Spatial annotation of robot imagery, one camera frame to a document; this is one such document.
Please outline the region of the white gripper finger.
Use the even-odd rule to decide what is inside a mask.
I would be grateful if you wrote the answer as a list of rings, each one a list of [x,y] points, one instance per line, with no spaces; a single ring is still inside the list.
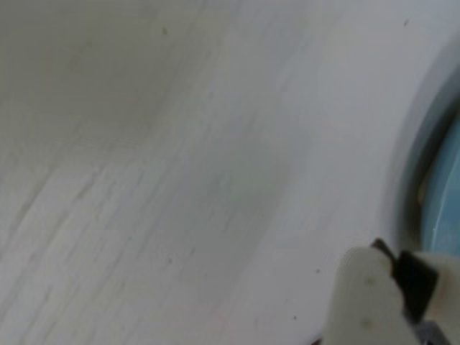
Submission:
[[[404,251],[394,261],[392,278],[419,344],[459,343],[458,257]]]
[[[392,260],[376,247],[352,247],[335,277],[322,344],[418,344]]]

